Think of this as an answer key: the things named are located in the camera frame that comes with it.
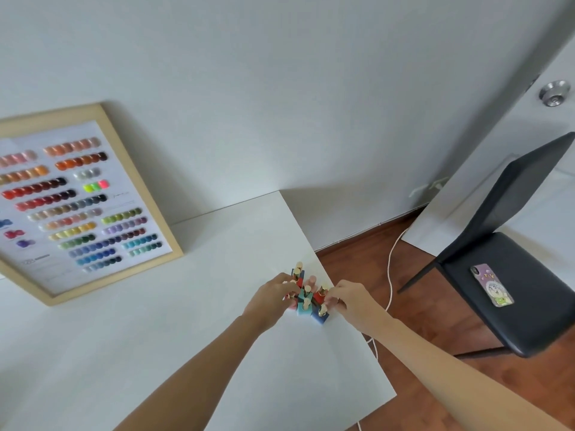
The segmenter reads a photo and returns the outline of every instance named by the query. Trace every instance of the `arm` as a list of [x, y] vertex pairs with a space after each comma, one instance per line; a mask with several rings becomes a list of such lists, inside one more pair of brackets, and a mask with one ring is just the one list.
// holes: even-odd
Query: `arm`
[[229, 380], [264, 331], [276, 324], [299, 288], [279, 274], [258, 289], [243, 314], [140, 404], [115, 431], [200, 431], [216, 409]]
[[362, 284], [342, 280], [327, 293], [327, 303], [405, 364], [466, 430], [568, 431], [536, 406], [392, 318]]

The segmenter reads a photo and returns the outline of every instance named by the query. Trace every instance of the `white cable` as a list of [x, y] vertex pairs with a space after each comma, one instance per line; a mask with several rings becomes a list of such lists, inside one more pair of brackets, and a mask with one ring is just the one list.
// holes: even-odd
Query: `white cable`
[[[403, 230], [403, 231], [401, 232], [401, 234], [399, 235], [399, 237], [396, 239], [395, 243], [393, 244], [392, 249], [391, 249], [391, 251], [389, 252], [389, 255], [388, 255], [389, 302], [388, 302], [388, 306], [385, 307], [385, 311], [388, 311], [389, 308], [391, 307], [391, 305], [392, 305], [392, 298], [393, 298], [392, 279], [391, 279], [391, 277], [389, 276], [389, 267], [391, 266], [391, 263], [392, 263], [392, 252], [393, 252], [393, 250], [395, 249], [397, 243], [399, 242], [399, 239], [402, 238], [402, 236], [405, 234], [405, 232], [406, 232], [407, 230], [409, 230], [409, 227], [407, 227], [405, 230]], [[377, 354], [376, 341], [373, 339], [373, 337], [370, 337], [369, 340], [367, 341], [367, 343], [370, 343], [370, 342], [373, 342], [373, 349], [374, 349], [374, 351], [375, 351], [375, 353], [376, 353], [376, 360], [379, 361], [379, 355]], [[361, 425], [359, 424], [359, 421], [357, 422], [357, 424], [358, 424], [359, 431], [362, 431]]]

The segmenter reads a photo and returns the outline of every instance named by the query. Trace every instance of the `chair seat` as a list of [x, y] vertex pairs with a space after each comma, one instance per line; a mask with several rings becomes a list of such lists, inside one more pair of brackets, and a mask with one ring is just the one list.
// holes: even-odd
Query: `chair seat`
[[[492, 304], [470, 271], [482, 263], [492, 268], [514, 304]], [[501, 343], [521, 357], [544, 350], [575, 323], [575, 292], [503, 233], [492, 233], [438, 268]]]

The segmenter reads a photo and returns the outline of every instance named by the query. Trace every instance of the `white table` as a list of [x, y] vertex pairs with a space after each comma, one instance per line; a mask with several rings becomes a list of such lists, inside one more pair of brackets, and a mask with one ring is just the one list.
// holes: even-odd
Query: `white table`
[[[329, 282], [275, 192], [181, 222], [186, 255], [49, 308], [0, 282], [2, 431], [110, 431], [303, 261]], [[289, 311], [256, 341], [209, 430], [344, 430], [395, 396], [363, 336]]]

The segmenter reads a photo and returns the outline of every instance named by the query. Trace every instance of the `black chair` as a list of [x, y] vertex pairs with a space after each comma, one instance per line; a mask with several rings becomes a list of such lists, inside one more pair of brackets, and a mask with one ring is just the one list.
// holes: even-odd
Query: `black chair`
[[[511, 238], [495, 233], [529, 201], [574, 138], [574, 132], [567, 133], [507, 165], [459, 237], [399, 289], [405, 292], [437, 268], [503, 344], [457, 358], [505, 353], [530, 357], [575, 323], [575, 292]], [[493, 269], [514, 304], [492, 304], [470, 271], [483, 263]]]

